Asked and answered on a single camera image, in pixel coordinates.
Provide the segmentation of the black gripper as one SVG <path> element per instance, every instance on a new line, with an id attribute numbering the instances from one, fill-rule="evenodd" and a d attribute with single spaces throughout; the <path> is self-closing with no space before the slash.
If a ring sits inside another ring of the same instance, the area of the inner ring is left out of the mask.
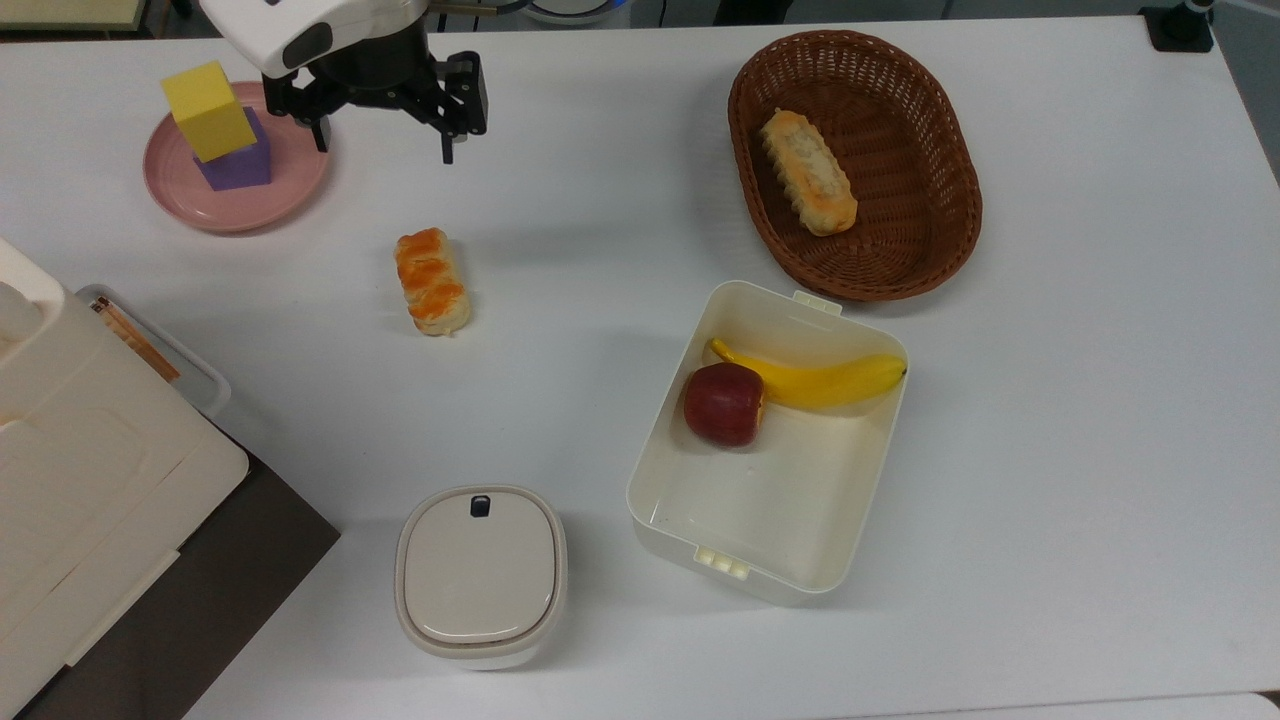
<path id="1" fill-rule="evenodd" d="M 462 51 L 439 60 L 428 49 L 425 29 L 413 24 L 303 59 L 303 51 L 319 50 L 333 37 L 332 28 L 320 24 L 285 49 L 283 58 L 296 60 L 310 73 L 305 87 L 294 86 L 297 68 L 280 78 L 262 78 L 268 111 L 310 127 L 319 152 L 332 147 L 329 115 L 348 105 L 404 111 L 435 128 L 442 135 L 445 165 L 454 163 L 454 138 L 488 132 L 489 105 L 477 53 Z"/>

